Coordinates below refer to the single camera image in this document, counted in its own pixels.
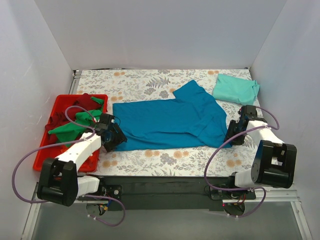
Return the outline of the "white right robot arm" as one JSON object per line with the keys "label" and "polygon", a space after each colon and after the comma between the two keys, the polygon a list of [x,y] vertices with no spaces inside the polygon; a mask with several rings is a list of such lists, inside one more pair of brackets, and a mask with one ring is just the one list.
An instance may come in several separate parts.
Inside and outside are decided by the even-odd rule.
{"label": "white right robot arm", "polygon": [[237,199],[245,188],[266,186],[288,189],[295,173],[297,148],[280,140],[263,117],[258,116],[257,107],[245,105],[238,111],[239,120],[231,120],[225,141],[231,146],[240,146],[250,136],[257,146],[249,170],[234,172],[226,186],[227,195]]}

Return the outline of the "blue t shirt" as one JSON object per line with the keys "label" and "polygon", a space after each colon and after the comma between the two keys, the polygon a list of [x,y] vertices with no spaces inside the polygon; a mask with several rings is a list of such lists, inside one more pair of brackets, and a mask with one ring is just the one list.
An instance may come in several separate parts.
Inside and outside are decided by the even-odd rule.
{"label": "blue t shirt", "polygon": [[113,104],[113,114],[127,138],[116,150],[218,148],[227,133],[225,111],[215,98],[191,80],[173,99]]}

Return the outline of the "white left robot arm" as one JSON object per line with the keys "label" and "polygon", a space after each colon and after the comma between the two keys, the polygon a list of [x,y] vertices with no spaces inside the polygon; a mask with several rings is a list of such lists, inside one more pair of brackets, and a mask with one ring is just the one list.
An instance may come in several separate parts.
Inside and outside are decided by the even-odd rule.
{"label": "white left robot arm", "polygon": [[113,115],[101,114],[99,120],[73,141],[68,150],[44,160],[37,189],[39,199],[69,207],[86,194],[95,200],[106,196],[106,187],[99,178],[90,175],[79,177],[78,171],[101,147],[110,152],[127,141],[115,119]]}

